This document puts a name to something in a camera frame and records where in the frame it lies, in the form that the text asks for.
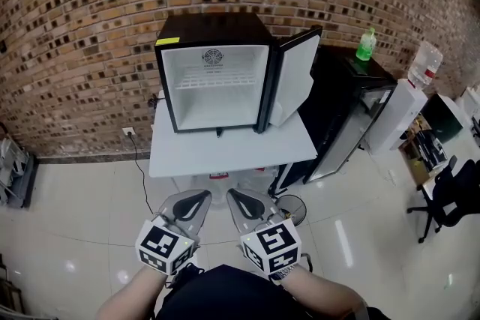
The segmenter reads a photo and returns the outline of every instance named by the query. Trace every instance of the fridge door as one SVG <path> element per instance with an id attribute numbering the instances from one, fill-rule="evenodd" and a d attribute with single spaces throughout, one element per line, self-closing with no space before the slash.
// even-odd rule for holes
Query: fridge door
<path id="1" fill-rule="evenodd" d="M 359 102 L 346 120 L 330 149 L 312 174 L 305 177 L 304 182 L 336 173 L 342 167 L 351 153 L 358 147 L 368 128 L 381 113 L 390 93 L 391 88 L 365 89 L 362 91 Z"/>
<path id="2" fill-rule="evenodd" d="M 268 121 L 270 124 L 281 126 L 310 94 L 314 83 L 310 70 L 321 34 L 321 27 L 312 28 L 280 42 L 281 65 Z"/>

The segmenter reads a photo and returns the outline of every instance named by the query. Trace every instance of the yellow sticker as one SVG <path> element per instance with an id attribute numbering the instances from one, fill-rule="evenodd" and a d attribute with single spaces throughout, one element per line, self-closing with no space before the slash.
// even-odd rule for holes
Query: yellow sticker
<path id="1" fill-rule="evenodd" d="M 171 44 L 171 43 L 178 43 L 180 41 L 180 37 L 168 37 L 167 39 L 158 39 L 155 46 L 161 46 L 162 44 Z"/>

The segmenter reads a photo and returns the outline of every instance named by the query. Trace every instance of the brick wall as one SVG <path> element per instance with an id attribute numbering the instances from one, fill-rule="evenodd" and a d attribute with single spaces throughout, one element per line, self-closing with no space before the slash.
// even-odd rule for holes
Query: brick wall
<path id="1" fill-rule="evenodd" d="M 404 76 L 419 41 L 445 56 L 429 91 L 480 80 L 477 0 L 0 0 L 0 120 L 40 156 L 148 150 L 161 89 L 155 33 L 169 14 L 253 11 L 275 35 L 324 26 L 323 43 L 356 46 L 370 25 L 376 59 Z"/>

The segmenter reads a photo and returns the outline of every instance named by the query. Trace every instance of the black office chair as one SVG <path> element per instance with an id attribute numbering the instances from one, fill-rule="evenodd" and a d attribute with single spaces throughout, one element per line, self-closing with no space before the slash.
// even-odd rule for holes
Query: black office chair
<path id="1" fill-rule="evenodd" d="M 451 157 L 447 167 L 435 177 L 432 199 L 428 197 L 423 186 L 419 187 L 423 192 L 427 207 L 411 207 L 406 210 L 408 214 L 413 211 L 428 213 L 427 226 L 423 237 L 418 240 L 419 243 L 425 241 L 432 219 L 435 219 L 439 225 L 438 228 L 435 228 L 435 232 L 438 233 L 442 226 L 455 226 L 466 215 L 480 214 L 480 161 L 475 164 L 473 160 L 468 160 L 453 176 L 452 170 L 456 162 L 457 157 Z M 457 207 L 446 214 L 443 209 L 451 203 L 455 203 Z"/>

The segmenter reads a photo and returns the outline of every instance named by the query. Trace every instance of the mini fridge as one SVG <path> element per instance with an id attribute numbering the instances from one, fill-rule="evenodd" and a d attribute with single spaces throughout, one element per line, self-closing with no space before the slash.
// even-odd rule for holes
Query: mini fridge
<path id="1" fill-rule="evenodd" d="M 383 110 L 397 82 L 376 61 L 361 61 L 355 52 L 333 46 L 318 49 L 313 87 L 298 109 L 318 157 L 283 169 L 286 175 L 280 174 L 273 187 L 336 173 Z"/>
<path id="2" fill-rule="evenodd" d="M 321 33 L 278 40 L 255 13 L 169 16 L 155 54 L 173 130 L 282 125 L 310 93 Z"/>

